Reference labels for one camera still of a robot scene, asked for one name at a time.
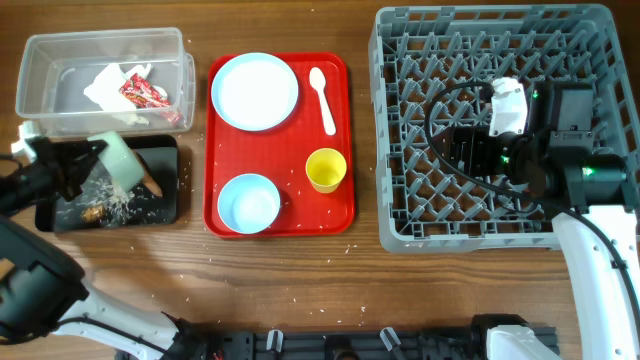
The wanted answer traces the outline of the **white napkin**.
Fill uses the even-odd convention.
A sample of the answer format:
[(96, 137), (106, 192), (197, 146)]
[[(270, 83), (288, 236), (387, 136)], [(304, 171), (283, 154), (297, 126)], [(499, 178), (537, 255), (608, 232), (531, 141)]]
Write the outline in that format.
[(134, 73), (146, 78), (151, 69), (152, 65), (147, 63), (145, 66), (136, 65), (128, 72), (123, 72), (119, 64), (110, 63), (96, 76), (93, 83), (84, 89), (84, 95), (96, 103), (103, 111), (116, 112), (115, 118), (118, 120), (120, 120), (120, 116), (134, 115), (132, 114), (132, 111), (135, 110), (134, 105), (126, 100), (118, 92), (118, 89)]

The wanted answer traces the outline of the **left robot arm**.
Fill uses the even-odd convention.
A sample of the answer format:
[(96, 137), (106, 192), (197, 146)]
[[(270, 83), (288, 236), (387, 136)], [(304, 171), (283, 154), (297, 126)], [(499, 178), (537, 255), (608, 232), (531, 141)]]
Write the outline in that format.
[(26, 152), (30, 162), (1, 179), (1, 257), (12, 265), (1, 277), (2, 344), (54, 334), (111, 346), (121, 359), (208, 356), (206, 338), (191, 323), (96, 289), (72, 257), (11, 219), (57, 196), (76, 198), (97, 163), (123, 188), (138, 184), (144, 168), (124, 140), (115, 132), (60, 143), (35, 136), (15, 143), (13, 151)]

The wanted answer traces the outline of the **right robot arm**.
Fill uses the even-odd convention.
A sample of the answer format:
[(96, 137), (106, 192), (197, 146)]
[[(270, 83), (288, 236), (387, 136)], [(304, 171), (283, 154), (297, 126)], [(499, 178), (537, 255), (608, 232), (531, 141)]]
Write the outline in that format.
[(586, 359), (639, 356), (638, 196), (625, 159), (594, 150), (591, 86), (475, 82), (491, 120), (455, 128), (445, 156), (470, 177), (503, 175), (543, 207), (569, 269)]

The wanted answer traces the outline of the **brown carrot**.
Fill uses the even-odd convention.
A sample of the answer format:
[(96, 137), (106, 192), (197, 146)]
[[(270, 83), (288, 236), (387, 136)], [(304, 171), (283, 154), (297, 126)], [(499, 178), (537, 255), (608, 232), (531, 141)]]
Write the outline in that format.
[(136, 155), (136, 158), (137, 158), (139, 164), (141, 165), (141, 167), (143, 169), (143, 177), (142, 177), (140, 183), (144, 187), (146, 187), (154, 196), (162, 198), (163, 197), (163, 191), (162, 191), (161, 187), (158, 185), (158, 183), (153, 179), (153, 177), (149, 173), (148, 167), (147, 167), (146, 163), (144, 162), (143, 158), (137, 152), (135, 152), (135, 155)]

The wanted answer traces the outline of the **small light blue bowl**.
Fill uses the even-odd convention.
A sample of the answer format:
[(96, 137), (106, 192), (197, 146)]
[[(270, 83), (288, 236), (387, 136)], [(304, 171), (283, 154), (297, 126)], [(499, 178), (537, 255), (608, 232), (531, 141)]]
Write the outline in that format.
[(279, 215), (281, 197), (267, 177), (245, 173), (229, 180), (217, 200), (223, 224), (235, 233), (257, 234), (272, 225)]

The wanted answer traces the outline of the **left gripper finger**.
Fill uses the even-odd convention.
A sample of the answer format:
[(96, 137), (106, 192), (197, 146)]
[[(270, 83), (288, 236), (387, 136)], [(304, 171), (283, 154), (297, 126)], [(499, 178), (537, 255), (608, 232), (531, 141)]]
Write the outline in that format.
[(98, 155), (85, 155), (63, 164), (63, 180), (59, 193), (66, 201), (72, 201), (82, 194), (82, 185), (98, 162)]
[(77, 140), (59, 144), (62, 156), (71, 160), (98, 158), (107, 147), (105, 140)]

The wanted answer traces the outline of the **brown food scrap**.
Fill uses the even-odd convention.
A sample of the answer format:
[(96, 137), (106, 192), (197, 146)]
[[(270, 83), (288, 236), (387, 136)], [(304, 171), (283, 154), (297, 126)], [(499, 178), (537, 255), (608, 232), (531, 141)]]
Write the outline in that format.
[(106, 208), (103, 205), (96, 205), (85, 208), (81, 213), (81, 218), (85, 223), (96, 223), (103, 220), (106, 215)]

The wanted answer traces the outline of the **green bowl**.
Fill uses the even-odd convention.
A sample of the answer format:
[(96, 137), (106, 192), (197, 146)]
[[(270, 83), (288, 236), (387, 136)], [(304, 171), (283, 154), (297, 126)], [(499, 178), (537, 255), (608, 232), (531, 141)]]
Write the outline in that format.
[(108, 131), (87, 138), (88, 141), (104, 141), (106, 147), (99, 159), (112, 178), (112, 182), (123, 191), (133, 189), (144, 177), (145, 169), (136, 153), (129, 148), (115, 131)]

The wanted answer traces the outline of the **red snack wrapper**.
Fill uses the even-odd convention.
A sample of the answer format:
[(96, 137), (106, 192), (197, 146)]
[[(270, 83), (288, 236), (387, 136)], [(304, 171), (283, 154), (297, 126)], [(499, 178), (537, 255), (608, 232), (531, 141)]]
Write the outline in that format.
[[(131, 77), (118, 89), (118, 92), (132, 105), (134, 105), (134, 109), (164, 108), (171, 105), (168, 95), (164, 90), (152, 86), (138, 73), (131, 75)], [(161, 113), (161, 116), (172, 125), (176, 125), (183, 120), (183, 116), (178, 112), (164, 112)], [(120, 116), (120, 120), (130, 125), (149, 124), (149, 121), (146, 118), (135, 114)]]

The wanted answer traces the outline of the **yellow plastic cup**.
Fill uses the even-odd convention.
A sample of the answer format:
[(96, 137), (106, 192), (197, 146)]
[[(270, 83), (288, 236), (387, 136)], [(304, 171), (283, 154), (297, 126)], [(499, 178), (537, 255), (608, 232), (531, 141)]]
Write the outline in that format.
[(328, 194), (335, 191), (346, 176), (347, 163), (338, 150), (321, 148), (307, 158), (305, 171), (312, 187)]

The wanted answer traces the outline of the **white rice pile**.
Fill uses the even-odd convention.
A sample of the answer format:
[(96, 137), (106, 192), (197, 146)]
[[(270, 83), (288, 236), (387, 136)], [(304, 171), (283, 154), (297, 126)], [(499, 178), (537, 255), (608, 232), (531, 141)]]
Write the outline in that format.
[[(54, 230), (57, 232), (110, 228), (126, 225), (136, 216), (145, 216), (142, 205), (151, 200), (161, 200), (154, 196), (142, 184), (125, 192), (111, 180), (88, 180), (83, 192), (70, 202), (59, 200), (54, 209)], [(81, 218), (83, 210), (90, 206), (103, 205), (107, 210), (106, 217), (100, 222), (85, 223)]]

